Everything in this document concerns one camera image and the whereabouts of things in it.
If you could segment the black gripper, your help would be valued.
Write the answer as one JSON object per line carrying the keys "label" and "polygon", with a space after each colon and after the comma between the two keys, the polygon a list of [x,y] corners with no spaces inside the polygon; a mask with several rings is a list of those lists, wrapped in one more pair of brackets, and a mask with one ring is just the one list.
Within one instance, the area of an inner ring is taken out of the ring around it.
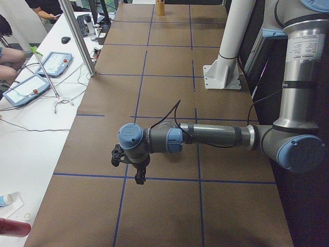
{"label": "black gripper", "polygon": [[135,182],[138,185],[143,185],[146,181],[146,166],[150,163],[149,154],[129,154],[130,163],[137,169],[135,174]]}

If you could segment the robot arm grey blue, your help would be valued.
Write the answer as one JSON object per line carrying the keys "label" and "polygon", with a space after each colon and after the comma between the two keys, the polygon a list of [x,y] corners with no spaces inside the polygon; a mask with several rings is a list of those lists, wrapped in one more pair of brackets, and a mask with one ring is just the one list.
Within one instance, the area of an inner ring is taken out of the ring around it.
{"label": "robot arm grey blue", "polygon": [[279,118],[272,125],[216,126],[163,118],[149,128],[127,123],[118,131],[112,165],[133,165],[145,182],[152,153],[175,153],[183,144],[262,150],[281,167],[303,173],[318,166],[325,144],[313,120],[317,74],[328,35],[328,1],[266,1],[263,37],[288,39]]}

